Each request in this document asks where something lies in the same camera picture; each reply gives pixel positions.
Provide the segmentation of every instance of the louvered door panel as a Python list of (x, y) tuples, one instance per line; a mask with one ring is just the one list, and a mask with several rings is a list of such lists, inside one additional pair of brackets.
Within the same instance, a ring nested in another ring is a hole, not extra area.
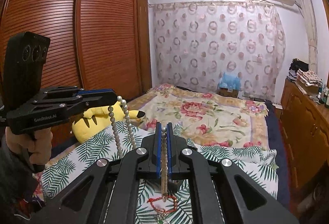
[(81, 45), (86, 88), (113, 88), (124, 98), (141, 93), (136, 0), (81, 0)]
[(51, 39), (42, 87), (80, 85), (73, 36), (74, 0), (9, 0), (1, 20), (1, 64), (8, 39), (31, 31)]

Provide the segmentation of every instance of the silver bolt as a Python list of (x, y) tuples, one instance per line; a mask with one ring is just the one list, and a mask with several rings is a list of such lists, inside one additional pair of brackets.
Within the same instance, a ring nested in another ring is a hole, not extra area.
[(223, 159), (222, 160), (222, 165), (223, 166), (231, 166), (232, 165), (232, 161), (230, 159)]
[(107, 160), (106, 159), (99, 159), (99, 160), (97, 160), (96, 164), (99, 167), (106, 166), (107, 165)]
[(192, 150), (189, 149), (189, 148), (185, 148), (185, 149), (182, 149), (182, 153), (184, 155), (191, 155), (192, 154)]
[(146, 149), (145, 148), (138, 148), (136, 150), (136, 153), (139, 154), (139, 155), (143, 155), (146, 153)]

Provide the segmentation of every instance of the black ear tip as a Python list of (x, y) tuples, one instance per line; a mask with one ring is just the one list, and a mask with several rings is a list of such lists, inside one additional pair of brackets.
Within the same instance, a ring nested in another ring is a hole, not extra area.
[(145, 116), (145, 112), (138, 111), (137, 118), (142, 118)]

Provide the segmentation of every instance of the camera lens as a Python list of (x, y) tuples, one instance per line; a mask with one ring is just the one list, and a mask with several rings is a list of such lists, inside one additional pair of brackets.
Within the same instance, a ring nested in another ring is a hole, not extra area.
[(44, 48), (42, 49), (42, 52), (41, 52), (41, 57), (42, 57), (42, 58), (45, 58), (46, 55), (47, 55), (47, 48), (44, 47)]
[(39, 55), (40, 55), (40, 46), (37, 45), (33, 49), (33, 52), (32, 52), (32, 60), (35, 62), (39, 58)]
[(23, 49), (23, 60), (27, 61), (27, 59), (29, 58), (31, 53), (31, 48), (30, 45), (27, 45), (24, 49)]

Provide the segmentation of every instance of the yellow plush toy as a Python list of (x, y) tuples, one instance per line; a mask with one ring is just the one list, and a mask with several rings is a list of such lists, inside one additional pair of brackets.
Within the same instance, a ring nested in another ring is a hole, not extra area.
[[(124, 113), (120, 107), (120, 102), (116, 102), (112, 107), (116, 121), (122, 121)], [(130, 119), (141, 120), (144, 116), (145, 113), (142, 111), (129, 111)], [(86, 110), (83, 117), (73, 122), (72, 131), (77, 140), (84, 143), (110, 124), (108, 106), (95, 107)]]

